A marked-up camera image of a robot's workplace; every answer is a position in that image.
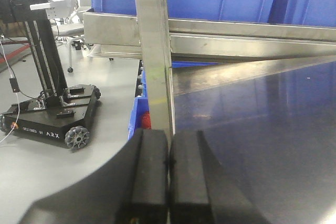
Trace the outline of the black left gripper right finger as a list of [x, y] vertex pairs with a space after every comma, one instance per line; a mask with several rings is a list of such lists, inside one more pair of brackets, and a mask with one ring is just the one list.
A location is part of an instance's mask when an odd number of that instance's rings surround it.
[[269, 223], [224, 171], [202, 131], [174, 135], [171, 223]]

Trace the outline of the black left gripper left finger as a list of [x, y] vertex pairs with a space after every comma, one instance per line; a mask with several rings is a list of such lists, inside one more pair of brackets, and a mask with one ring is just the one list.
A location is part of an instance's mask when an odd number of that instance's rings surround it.
[[166, 223], [168, 144], [137, 129], [94, 173], [31, 204], [20, 223]]

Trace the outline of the black ARX mobile robot base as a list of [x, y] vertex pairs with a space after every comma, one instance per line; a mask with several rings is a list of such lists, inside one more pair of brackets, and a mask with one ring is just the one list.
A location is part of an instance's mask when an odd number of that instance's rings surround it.
[[41, 93], [16, 102], [1, 114], [1, 130], [64, 141], [72, 150], [88, 145], [100, 90], [94, 85], [69, 87], [62, 69], [47, 9], [56, 0], [1, 0], [4, 23], [23, 24], [42, 86]]

